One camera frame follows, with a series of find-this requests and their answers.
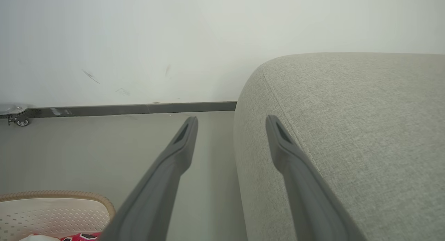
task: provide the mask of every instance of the red fabric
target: red fabric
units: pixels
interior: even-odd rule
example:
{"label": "red fabric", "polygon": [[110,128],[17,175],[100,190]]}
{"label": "red fabric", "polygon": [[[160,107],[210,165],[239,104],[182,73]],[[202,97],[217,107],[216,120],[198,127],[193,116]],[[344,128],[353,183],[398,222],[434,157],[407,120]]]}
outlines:
{"label": "red fabric", "polygon": [[85,241],[85,240],[97,240],[100,232],[92,233],[92,234],[84,234],[79,233],[73,236],[67,236],[65,238],[61,238],[60,241]]}

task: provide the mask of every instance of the white wall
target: white wall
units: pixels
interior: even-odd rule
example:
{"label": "white wall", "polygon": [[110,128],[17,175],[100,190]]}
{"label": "white wall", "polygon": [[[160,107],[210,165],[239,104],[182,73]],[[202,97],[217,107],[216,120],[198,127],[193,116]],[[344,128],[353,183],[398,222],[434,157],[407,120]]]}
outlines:
{"label": "white wall", "polygon": [[282,55],[445,54],[444,1],[0,0],[0,103],[235,101]]}

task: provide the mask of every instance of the gray upholstery fabric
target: gray upholstery fabric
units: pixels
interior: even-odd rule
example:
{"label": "gray upholstery fabric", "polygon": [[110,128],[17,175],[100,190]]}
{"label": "gray upholstery fabric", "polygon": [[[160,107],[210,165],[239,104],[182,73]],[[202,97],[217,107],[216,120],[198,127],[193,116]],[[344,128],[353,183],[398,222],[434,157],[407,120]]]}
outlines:
{"label": "gray upholstery fabric", "polygon": [[252,74],[234,122],[248,238],[296,240],[268,114],[369,241],[445,239],[445,55],[299,54]]}

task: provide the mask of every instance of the basket rim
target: basket rim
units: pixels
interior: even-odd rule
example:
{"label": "basket rim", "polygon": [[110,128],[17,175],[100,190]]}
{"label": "basket rim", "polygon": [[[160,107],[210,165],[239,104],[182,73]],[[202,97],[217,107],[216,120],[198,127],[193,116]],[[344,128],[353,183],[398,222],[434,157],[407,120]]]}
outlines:
{"label": "basket rim", "polygon": [[31,192],[16,192],[0,195],[0,202],[33,199],[33,198],[74,198],[74,199],[88,199],[102,203],[108,211],[110,221],[116,215],[111,201],[101,194],[94,192],[80,192],[80,191],[31,191]]}

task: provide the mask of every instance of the wall scuff mark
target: wall scuff mark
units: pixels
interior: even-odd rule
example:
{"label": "wall scuff mark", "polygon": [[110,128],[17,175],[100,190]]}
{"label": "wall scuff mark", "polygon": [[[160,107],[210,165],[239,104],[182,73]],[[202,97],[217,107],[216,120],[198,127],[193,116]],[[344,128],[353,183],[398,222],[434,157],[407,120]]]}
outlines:
{"label": "wall scuff mark", "polygon": [[121,95],[125,95],[125,96],[130,96],[131,95],[131,92],[127,91],[124,88],[117,89],[114,92],[119,92]]}
{"label": "wall scuff mark", "polygon": [[82,70],[89,78],[93,79],[96,83],[100,84],[96,79],[94,79],[94,76],[90,73],[87,73],[85,70]]}
{"label": "wall scuff mark", "polygon": [[168,65],[167,68],[165,69],[165,77],[168,77],[168,71],[170,70],[171,65]]}
{"label": "wall scuff mark", "polygon": [[56,108],[51,108],[51,111],[52,111],[52,113],[53,113],[55,116],[60,116],[60,115],[62,115],[62,113],[60,113]]}

